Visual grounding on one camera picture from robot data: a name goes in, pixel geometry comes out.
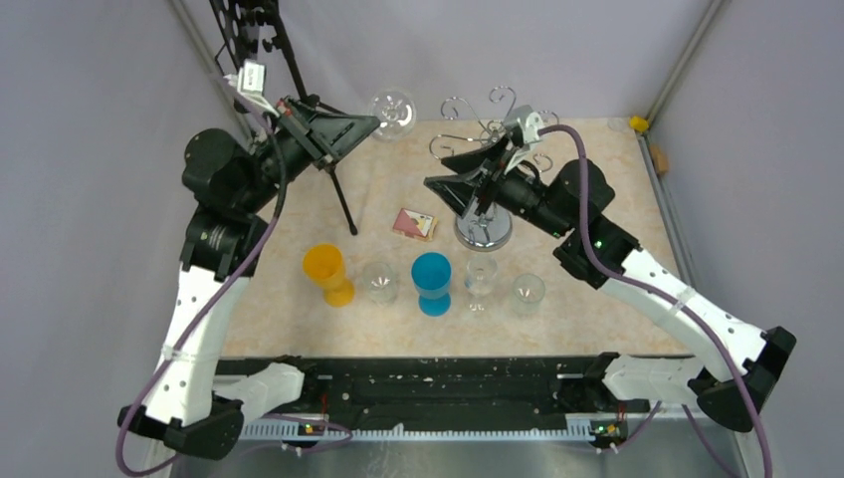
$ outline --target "table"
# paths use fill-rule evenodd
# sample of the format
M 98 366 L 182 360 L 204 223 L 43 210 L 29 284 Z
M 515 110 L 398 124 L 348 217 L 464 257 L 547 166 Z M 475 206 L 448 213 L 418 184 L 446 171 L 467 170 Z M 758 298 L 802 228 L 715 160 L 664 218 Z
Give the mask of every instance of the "table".
M 615 131 L 606 119 L 564 119 L 583 136 L 587 154 L 606 174 L 616 197 L 605 214 L 627 229 L 669 271 L 676 273 L 660 211 L 632 130 Z M 572 279 L 551 251 L 561 242 L 515 218 L 513 237 L 492 253 L 499 263 L 497 302 L 485 313 L 469 310 L 462 271 L 473 254 L 458 243 L 454 214 L 422 180 L 450 171 L 431 157 L 428 142 L 437 133 L 477 135 L 475 121 L 420 121 L 395 143 L 367 139 L 337 168 L 360 234 L 348 232 L 327 174 L 313 168 L 288 189 L 282 219 L 261 255 L 258 270 L 235 308 L 223 357 L 518 357 L 627 354 L 682 354 L 685 348 L 627 305 Z M 546 137 L 537 149 L 554 159 L 542 174 L 551 181 L 576 158 L 563 134 Z M 261 216 L 269 219 L 273 204 Z M 440 219 L 434 240 L 424 243 L 391 231 L 401 207 Z M 399 273 L 399 295 L 389 307 L 368 301 L 358 287 L 352 304 L 335 309 L 302 272 L 313 245 L 329 242 L 343 252 L 356 279 L 371 261 Z M 430 318 L 417 306 L 410 279 L 413 260 L 427 251 L 445 254 L 455 271 L 452 309 Z M 507 307 L 513 279 L 534 273 L 545 280 L 540 311 L 515 317 Z

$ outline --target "yellow object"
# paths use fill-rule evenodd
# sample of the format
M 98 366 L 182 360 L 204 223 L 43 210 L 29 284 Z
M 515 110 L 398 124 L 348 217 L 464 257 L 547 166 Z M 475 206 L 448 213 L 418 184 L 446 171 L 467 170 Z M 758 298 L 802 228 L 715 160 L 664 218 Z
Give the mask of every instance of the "yellow object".
M 629 124 L 636 132 L 645 132 L 651 127 L 648 121 L 642 117 L 632 117 Z
M 354 285 L 345 277 L 342 253 L 335 246 L 313 246 L 302 260 L 302 270 L 322 288 L 322 297 L 330 306 L 342 307 L 354 299 Z

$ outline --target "cup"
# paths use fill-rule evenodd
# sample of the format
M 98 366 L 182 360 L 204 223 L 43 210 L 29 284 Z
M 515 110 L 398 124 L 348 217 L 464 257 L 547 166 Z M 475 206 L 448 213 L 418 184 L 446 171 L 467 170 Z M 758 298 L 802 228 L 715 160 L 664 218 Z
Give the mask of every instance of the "cup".
M 370 262 L 363 268 L 361 274 L 366 295 L 379 306 L 386 306 L 395 302 L 398 295 L 396 274 L 385 262 Z
M 417 257 L 410 268 L 410 277 L 419 293 L 419 309 L 430 317 L 439 317 L 451 307 L 448 289 L 451 283 L 451 264 L 438 252 L 426 252 Z
M 322 297 L 333 307 L 342 307 L 354 299 L 354 285 L 345 277 L 342 253 L 332 244 L 313 246 L 302 260 L 302 270 L 322 288 Z
M 469 310 L 481 312 L 488 308 L 488 297 L 496 288 L 499 266 L 489 254 L 477 254 L 466 264 L 464 284 L 469 291 Z
M 513 312 L 534 314 L 545 297 L 545 282 L 534 274 L 522 274 L 513 281 L 510 297 Z

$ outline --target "round metal base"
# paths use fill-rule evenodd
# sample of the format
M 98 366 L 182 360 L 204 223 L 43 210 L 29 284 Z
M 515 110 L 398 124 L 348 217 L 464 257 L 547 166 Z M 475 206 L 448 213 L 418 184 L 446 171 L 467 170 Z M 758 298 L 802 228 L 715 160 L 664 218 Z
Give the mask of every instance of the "round metal base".
M 465 218 L 455 217 L 454 233 L 461 244 L 473 251 L 496 251 L 510 240 L 513 217 L 495 204 L 481 217 L 475 214 L 473 205 Z

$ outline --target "tripod leg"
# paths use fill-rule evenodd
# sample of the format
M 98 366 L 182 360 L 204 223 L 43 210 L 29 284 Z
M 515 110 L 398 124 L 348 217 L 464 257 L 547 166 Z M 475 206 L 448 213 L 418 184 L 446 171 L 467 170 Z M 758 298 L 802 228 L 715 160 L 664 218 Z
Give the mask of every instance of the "tripod leg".
M 352 236 L 356 236 L 357 226 L 354 225 L 354 220 L 351 218 L 351 213 L 348 212 L 348 204 L 345 203 L 345 196 L 343 196 L 342 188 L 340 188 L 340 181 L 337 180 L 337 173 L 334 172 L 333 167 L 330 167 L 327 170 L 328 175 L 331 176 L 331 182 L 334 183 L 334 189 L 336 189 L 337 191 L 337 197 L 340 199 L 340 206 L 342 206 L 343 208 L 345 220 L 348 221 L 348 232 L 350 232 Z

